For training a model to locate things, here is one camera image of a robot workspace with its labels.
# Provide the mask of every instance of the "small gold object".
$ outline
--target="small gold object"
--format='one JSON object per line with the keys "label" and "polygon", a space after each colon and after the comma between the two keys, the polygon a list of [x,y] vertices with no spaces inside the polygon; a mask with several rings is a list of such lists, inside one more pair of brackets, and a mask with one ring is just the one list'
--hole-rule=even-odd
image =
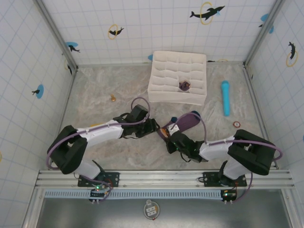
{"label": "small gold object", "polygon": [[111,101],[116,101],[116,98],[114,97],[113,94],[111,94]]}

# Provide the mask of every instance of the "metal corner post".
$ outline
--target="metal corner post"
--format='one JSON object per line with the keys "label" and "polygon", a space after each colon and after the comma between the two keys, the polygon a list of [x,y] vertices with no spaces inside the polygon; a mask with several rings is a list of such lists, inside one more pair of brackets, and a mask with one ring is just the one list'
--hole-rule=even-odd
{"label": "metal corner post", "polygon": [[260,48],[263,40],[265,39],[268,31],[271,29],[271,27],[273,26],[273,23],[278,15],[278,13],[280,12],[280,9],[282,8],[282,6],[284,5],[286,1],[285,0],[276,0],[275,4],[273,5],[271,11],[268,14],[268,18],[265,21],[265,23],[262,26],[262,30],[260,31],[260,33],[258,34],[246,60],[245,60],[245,67],[247,67],[249,65],[249,63],[252,61],[253,57],[255,56],[255,54],[257,53],[257,50]]}
{"label": "metal corner post", "polygon": [[56,24],[54,23],[50,13],[48,12],[43,0],[34,0],[35,5],[40,11],[41,16],[45,20],[46,24],[49,26],[50,31],[52,32],[56,42],[60,46],[60,49],[63,52],[63,55],[66,57],[68,64],[74,69],[77,69],[77,64],[71,55],[71,52],[68,50],[64,39],[62,38],[60,32],[58,31]]}

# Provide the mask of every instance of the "gray floor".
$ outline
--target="gray floor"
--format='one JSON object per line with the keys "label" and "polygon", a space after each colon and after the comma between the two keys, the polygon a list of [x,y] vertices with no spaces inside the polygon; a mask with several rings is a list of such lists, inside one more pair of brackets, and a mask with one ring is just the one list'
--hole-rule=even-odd
{"label": "gray floor", "polygon": [[[206,122],[207,139],[210,141],[234,135],[237,130],[232,125],[234,121],[239,121],[242,129],[261,136],[242,67],[238,64],[207,64],[205,105],[151,103],[151,118],[155,118],[162,126],[172,116],[178,117],[196,110]],[[148,98],[150,74],[150,64],[79,69],[62,126],[71,124],[75,128],[89,127],[129,112],[134,98]],[[229,117],[223,115],[220,89],[223,80],[230,82]],[[116,97],[115,102],[111,101],[110,94]],[[193,140],[203,140],[204,137],[201,124],[185,133]],[[165,143],[157,133],[139,140],[107,141],[88,149],[84,157],[96,160],[104,169],[121,170],[217,169],[224,161],[217,159],[206,163],[185,163],[179,153],[167,153]]]}
{"label": "gray floor", "polygon": [[288,228],[279,190],[251,190],[241,201],[153,199],[161,212],[145,218],[146,199],[106,200],[92,205],[85,199],[46,199],[39,228]]}

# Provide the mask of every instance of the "white compartment tray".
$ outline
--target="white compartment tray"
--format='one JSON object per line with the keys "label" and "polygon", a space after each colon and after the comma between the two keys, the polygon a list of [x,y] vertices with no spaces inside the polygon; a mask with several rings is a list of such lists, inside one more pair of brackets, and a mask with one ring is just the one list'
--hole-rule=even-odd
{"label": "white compartment tray", "polygon": [[[179,88],[190,82],[186,92]],[[206,55],[155,51],[148,86],[150,102],[174,102],[203,105],[207,96]]]}

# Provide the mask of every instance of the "grid wall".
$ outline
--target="grid wall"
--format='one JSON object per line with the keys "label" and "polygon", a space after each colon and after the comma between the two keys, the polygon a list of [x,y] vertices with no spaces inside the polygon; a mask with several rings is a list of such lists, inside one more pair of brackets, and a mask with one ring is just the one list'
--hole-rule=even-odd
{"label": "grid wall", "polygon": [[59,128],[72,79],[61,54],[32,0],[1,0],[1,228],[21,227]]}
{"label": "grid wall", "polygon": [[44,0],[65,41],[77,44],[80,65],[150,62],[156,50],[244,61],[274,2]]}
{"label": "grid wall", "polygon": [[304,1],[287,0],[250,64],[271,140],[284,149],[304,207]]}

